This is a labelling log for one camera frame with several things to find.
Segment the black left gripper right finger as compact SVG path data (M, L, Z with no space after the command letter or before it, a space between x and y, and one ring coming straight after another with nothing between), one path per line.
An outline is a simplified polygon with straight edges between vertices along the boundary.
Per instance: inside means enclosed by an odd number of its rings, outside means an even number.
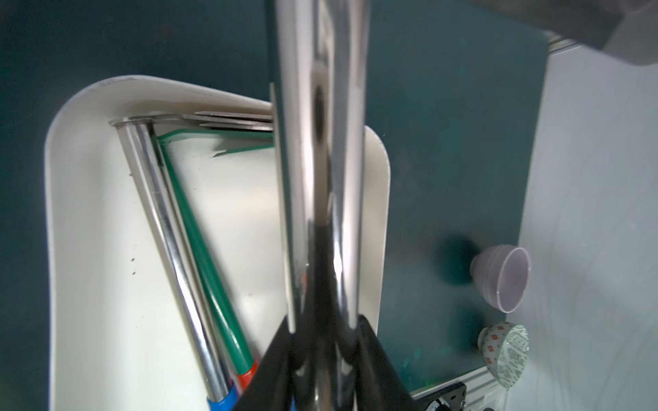
M359 316L357 334L357 409L417 410L372 326L363 315Z

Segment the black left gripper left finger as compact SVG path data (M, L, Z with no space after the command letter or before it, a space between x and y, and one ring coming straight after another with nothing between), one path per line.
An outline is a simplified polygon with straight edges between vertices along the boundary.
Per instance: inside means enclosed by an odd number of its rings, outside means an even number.
M291 411L291 334L286 317L268 346L255 376L233 407L245 411Z

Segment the steel hoe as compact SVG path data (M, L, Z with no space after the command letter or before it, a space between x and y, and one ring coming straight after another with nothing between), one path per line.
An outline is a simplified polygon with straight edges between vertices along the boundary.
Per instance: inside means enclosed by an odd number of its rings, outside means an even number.
M198 111L194 114L183 114L182 117L183 120L198 123L202 128L254 132L273 130L273 116L267 114Z
M154 123L123 119L111 123L121 142L151 231L159 250L178 311L200 365L211 410L231 410L238 390L222 356L190 240Z
M266 8L294 402L299 410L350 410L370 5Z

